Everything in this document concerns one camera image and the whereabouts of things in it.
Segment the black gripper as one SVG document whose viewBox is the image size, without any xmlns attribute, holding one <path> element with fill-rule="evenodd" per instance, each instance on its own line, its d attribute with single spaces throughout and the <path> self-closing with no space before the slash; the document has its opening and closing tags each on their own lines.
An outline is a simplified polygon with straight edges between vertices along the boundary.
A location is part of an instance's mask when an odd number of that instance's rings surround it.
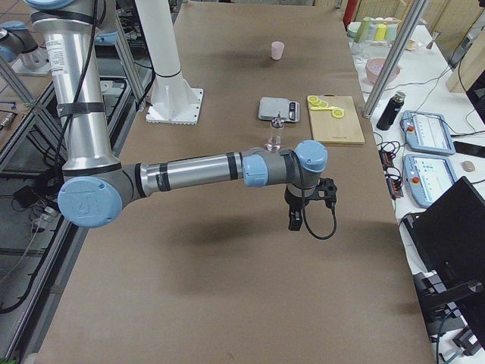
<svg viewBox="0 0 485 364">
<path fill-rule="evenodd" d="M 289 205 L 289 225 L 290 231 L 299 231 L 302 226 L 302 210 L 308 204 L 305 191 L 294 184 L 287 184 L 284 199 Z"/>
</svg>

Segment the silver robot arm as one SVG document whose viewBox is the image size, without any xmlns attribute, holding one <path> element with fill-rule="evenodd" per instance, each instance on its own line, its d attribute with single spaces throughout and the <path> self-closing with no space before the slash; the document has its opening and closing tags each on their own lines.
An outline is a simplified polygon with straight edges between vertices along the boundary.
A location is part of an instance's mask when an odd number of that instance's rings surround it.
<svg viewBox="0 0 485 364">
<path fill-rule="evenodd" d="M 58 207 L 73 224 L 98 228 L 122 209 L 156 192 L 243 180 L 248 187 L 282 184 L 289 229 L 306 224 L 312 200 L 336 204 L 333 181 L 322 177 L 327 149 L 314 140 L 295 149 L 252 148 L 199 158 L 123 165 L 111 150 L 94 41 L 115 31 L 112 1 L 31 1 L 31 21 L 45 39 L 63 124 L 60 146 L 67 150 Z"/>
</svg>

